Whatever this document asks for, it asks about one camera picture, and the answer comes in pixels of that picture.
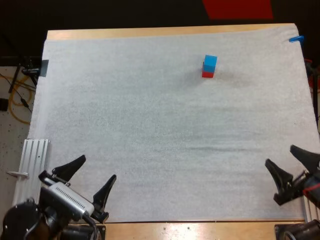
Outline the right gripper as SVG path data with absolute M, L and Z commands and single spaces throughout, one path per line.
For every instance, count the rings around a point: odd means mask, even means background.
M 265 167 L 271 174 L 278 193 L 274 201 L 283 205 L 292 200 L 305 196 L 316 206 L 320 205 L 320 155 L 297 147 L 290 146 L 291 154 L 308 170 L 303 171 L 297 178 L 278 167 L 270 159 L 265 160 Z

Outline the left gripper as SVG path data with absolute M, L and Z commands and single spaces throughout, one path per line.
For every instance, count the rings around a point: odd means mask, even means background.
M 39 179 L 46 187 L 41 190 L 40 199 L 43 203 L 54 208 L 57 213 L 63 214 L 73 221 L 79 221 L 84 219 L 85 216 L 89 216 L 103 224 L 109 217 L 109 213 L 105 211 L 105 206 L 117 176 L 113 174 L 93 195 L 93 201 L 90 202 L 70 188 L 69 183 L 69 180 L 85 161 L 85 155 L 81 155 L 67 164 L 55 167 L 52 170 L 52 175 L 43 171 L 39 175 Z

